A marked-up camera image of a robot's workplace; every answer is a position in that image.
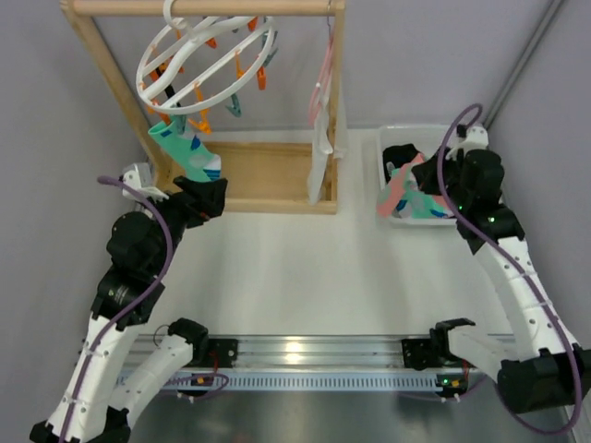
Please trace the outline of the mint green sock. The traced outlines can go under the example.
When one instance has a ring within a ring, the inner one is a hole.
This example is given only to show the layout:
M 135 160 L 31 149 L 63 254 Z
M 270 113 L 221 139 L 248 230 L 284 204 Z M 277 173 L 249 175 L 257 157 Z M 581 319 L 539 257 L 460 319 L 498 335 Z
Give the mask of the mint green sock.
M 420 191 L 407 191 L 396 206 L 402 218 L 449 219 L 452 211 L 442 196 L 433 196 Z
M 221 178 L 222 160 L 210 152 L 200 138 L 176 121 L 161 121 L 149 136 L 183 169 L 192 181 L 206 183 Z

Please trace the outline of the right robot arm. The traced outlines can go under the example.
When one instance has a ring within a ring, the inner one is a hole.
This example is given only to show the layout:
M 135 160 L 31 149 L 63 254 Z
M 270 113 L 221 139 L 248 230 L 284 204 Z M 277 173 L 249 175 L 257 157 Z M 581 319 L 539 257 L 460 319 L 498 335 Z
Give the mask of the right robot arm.
M 440 197 L 458 234 L 492 282 L 512 327 L 508 346 L 467 318 L 429 332 L 443 362 L 464 360 L 489 376 L 512 413 L 581 405 L 590 390 L 590 352 L 561 322 L 528 251 L 525 231 L 501 197 L 504 168 L 490 150 L 438 152 L 413 167 L 419 190 Z

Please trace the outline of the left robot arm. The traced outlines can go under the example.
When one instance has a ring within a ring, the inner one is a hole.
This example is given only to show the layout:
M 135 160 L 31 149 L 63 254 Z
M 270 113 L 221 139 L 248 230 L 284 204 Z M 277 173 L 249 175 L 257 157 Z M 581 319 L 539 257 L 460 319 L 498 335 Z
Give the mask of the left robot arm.
M 145 197 L 121 179 L 98 177 L 143 206 L 114 223 L 106 250 L 110 268 L 97 286 L 87 334 L 61 401 L 30 431 L 32 442 L 127 442 L 138 419 L 182 367 L 200 363 L 209 331 L 188 318 L 171 323 L 156 350 L 125 380 L 116 381 L 165 286 L 163 277 L 186 230 L 223 214 L 228 182 L 175 178 L 178 192 Z

